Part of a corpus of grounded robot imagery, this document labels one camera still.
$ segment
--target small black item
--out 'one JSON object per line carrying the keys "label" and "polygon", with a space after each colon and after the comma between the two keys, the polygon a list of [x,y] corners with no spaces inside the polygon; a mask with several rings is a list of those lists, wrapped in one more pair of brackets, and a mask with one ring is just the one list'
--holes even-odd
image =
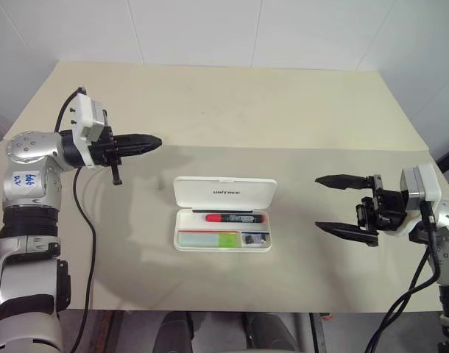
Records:
{"label": "small black item", "polygon": [[244,237],[244,242],[245,242],[246,244],[253,244],[253,243],[254,243],[254,239],[252,238],[251,235],[246,235],[246,236]]}

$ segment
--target white wall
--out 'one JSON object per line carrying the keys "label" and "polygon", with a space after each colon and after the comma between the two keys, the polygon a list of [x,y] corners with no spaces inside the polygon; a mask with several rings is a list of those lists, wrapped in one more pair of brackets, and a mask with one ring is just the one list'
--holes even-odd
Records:
{"label": "white wall", "polygon": [[449,0],[0,0],[0,126],[57,60],[379,70],[449,149]]}

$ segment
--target beige tabletop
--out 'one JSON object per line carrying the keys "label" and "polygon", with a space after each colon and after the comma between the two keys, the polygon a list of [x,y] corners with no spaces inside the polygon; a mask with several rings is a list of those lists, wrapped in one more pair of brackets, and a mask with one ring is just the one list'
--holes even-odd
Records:
{"label": "beige tabletop", "polygon": [[[423,246],[382,233],[380,246],[370,248],[314,226],[354,224],[355,205],[370,195],[331,190],[316,177],[379,173],[395,190],[402,168],[433,162],[377,73],[61,63],[7,138],[52,130],[62,101],[81,84],[108,109],[116,134],[164,138],[157,151],[124,159],[122,186],[112,186],[107,169],[81,173],[80,199],[98,232],[92,308],[382,312],[407,289]],[[91,234],[74,206],[73,175],[62,176],[59,236],[71,274],[70,308],[81,308]],[[272,249],[175,250],[180,208],[172,180],[187,175],[276,179],[268,209]],[[449,198],[440,173],[439,181]],[[430,274],[425,268],[421,277]],[[439,308],[433,286],[407,309]]]}

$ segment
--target floor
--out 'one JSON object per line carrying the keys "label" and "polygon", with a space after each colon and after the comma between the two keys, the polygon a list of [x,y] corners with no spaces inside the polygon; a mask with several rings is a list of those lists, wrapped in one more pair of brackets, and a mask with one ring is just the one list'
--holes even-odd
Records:
{"label": "floor", "polygon": [[[106,312],[91,311],[78,353],[143,353],[151,352],[155,335],[166,312],[139,311],[120,313],[118,340],[105,350],[96,347],[102,316]],[[311,327],[307,314],[295,321],[291,313],[278,314],[306,353],[314,353]],[[66,351],[72,347],[79,328],[81,310],[66,310],[60,320]],[[382,314],[334,314],[323,321],[327,353],[362,353],[376,330]],[[194,353],[218,353],[246,348],[239,313],[193,312]],[[433,353],[441,340],[438,313],[405,313],[383,335],[377,353]]]}

